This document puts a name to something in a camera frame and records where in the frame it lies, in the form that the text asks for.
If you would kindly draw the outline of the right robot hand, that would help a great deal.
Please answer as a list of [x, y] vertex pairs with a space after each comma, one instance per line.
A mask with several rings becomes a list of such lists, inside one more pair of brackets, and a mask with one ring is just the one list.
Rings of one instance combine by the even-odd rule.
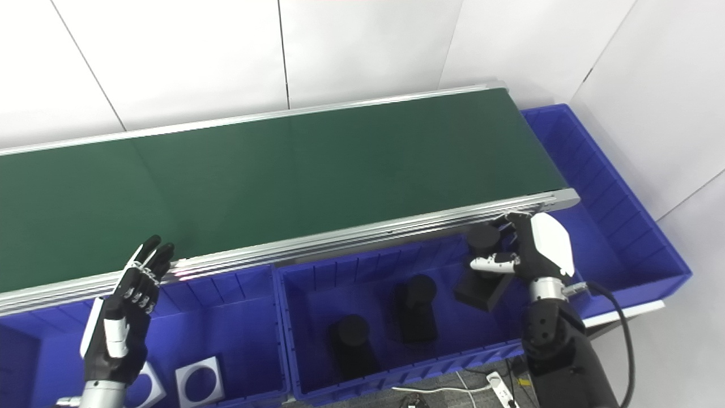
[[510, 274], [526, 283], [552, 277], [567, 285], [575, 273], [572, 240], [557, 219], [547, 212], [512, 211], [492, 222], [500, 240], [512, 237], [507, 252], [473, 258], [474, 271]]

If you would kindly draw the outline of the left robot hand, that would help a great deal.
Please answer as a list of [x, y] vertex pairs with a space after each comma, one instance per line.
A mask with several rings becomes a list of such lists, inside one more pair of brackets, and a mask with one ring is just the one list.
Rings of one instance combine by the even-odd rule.
[[147, 361], [151, 313], [173, 254], [172, 243], [152, 235], [127, 261], [112, 292], [94, 299], [80, 346], [85, 382], [129, 386], [137, 379]]

